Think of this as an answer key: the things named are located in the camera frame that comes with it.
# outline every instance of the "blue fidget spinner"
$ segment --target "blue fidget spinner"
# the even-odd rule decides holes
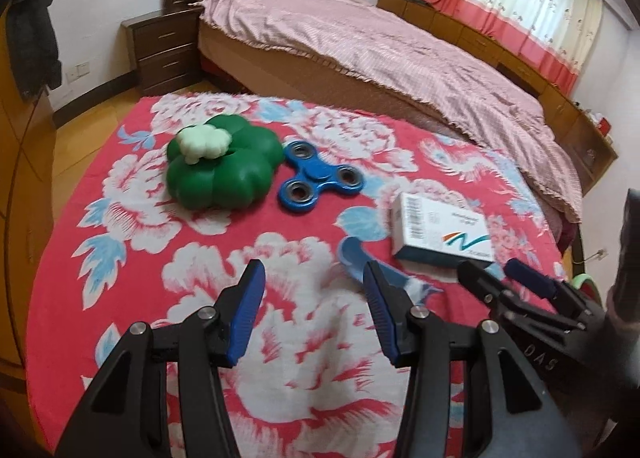
[[[284,148],[285,160],[297,171],[280,186],[278,199],[283,207],[306,213],[316,206],[320,193],[333,190],[354,195],[364,187],[362,173],[352,165],[329,165],[308,142],[297,140]]]

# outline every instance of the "floral tablecloth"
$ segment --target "floral tablecloth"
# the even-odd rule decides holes
[[[283,142],[303,138],[328,162],[359,167],[359,196],[323,194],[303,216],[281,209],[282,166],[266,199],[244,212],[191,213],[166,192],[172,135],[215,114],[243,114]],[[476,324],[487,310],[455,273],[390,256],[388,208],[422,193],[482,212],[504,263],[518,257],[562,276],[543,213],[504,155],[415,126],[300,101],[226,94],[144,98],[87,170],[56,224],[30,306],[30,401],[51,446],[121,333],[134,321],[182,321],[235,284],[248,260],[267,285],[246,355],[221,372],[243,456],[389,456],[408,373],[380,351],[359,285],[335,257],[357,236],[383,261],[424,281],[424,302],[447,320]],[[528,298],[526,290],[520,290]],[[454,374],[449,451],[460,446],[462,376]],[[169,366],[174,457],[184,456],[177,369]]]

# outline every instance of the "wall socket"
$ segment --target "wall socket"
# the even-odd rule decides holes
[[[66,72],[66,81],[68,83],[72,83],[76,79],[87,75],[90,72],[89,63],[77,64],[71,68],[69,68]]]

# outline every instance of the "wooden wardrobe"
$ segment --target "wooden wardrobe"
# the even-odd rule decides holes
[[[6,9],[0,18],[0,398],[34,434],[24,372],[31,287],[53,228],[56,130],[46,89],[23,99],[12,75]]]

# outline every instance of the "yellow tile floor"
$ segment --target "yellow tile floor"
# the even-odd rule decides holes
[[[217,92],[215,86],[201,81],[180,92]],[[66,123],[56,133],[53,158],[53,218],[58,219],[66,202],[91,164],[98,150],[122,119],[131,111],[141,95],[136,88],[101,102]]]

